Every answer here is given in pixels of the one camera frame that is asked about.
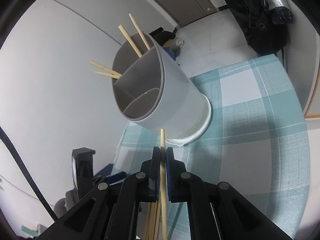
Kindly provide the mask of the white cylindrical utensil holder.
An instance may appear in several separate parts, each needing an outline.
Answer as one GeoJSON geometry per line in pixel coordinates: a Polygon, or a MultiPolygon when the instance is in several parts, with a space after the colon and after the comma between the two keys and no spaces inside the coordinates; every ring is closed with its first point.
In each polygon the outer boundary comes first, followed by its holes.
{"type": "Polygon", "coordinates": [[[131,38],[142,56],[129,42],[116,53],[112,69],[121,77],[112,81],[112,88],[118,109],[125,118],[153,133],[164,129],[168,143],[184,146],[193,142],[209,126],[209,99],[149,34],[150,49],[138,34],[131,38]]]}

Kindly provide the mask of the black clothes pile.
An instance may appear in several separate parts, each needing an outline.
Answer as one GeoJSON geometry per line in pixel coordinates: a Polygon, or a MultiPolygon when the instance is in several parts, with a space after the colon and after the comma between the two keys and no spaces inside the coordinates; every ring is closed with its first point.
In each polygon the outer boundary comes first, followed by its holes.
{"type": "Polygon", "coordinates": [[[149,35],[162,47],[169,40],[173,40],[176,35],[173,32],[166,31],[162,27],[149,33],[149,35]]]}

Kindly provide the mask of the black hanging jacket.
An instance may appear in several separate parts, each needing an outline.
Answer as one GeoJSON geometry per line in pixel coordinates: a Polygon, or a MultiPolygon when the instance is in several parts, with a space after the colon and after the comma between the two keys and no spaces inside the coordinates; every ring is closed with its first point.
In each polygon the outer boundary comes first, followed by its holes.
{"type": "Polygon", "coordinates": [[[287,43],[287,25],[274,24],[260,0],[225,0],[247,44],[260,56],[275,54],[287,43]]]}

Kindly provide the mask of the silver folded umbrella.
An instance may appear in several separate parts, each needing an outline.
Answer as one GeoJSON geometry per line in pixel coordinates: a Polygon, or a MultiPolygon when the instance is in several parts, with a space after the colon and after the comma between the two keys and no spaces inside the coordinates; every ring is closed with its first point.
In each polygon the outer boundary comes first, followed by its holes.
{"type": "Polygon", "coordinates": [[[287,0],[259,0],[274,24],[291,24],[293,16],[287,0]]]}

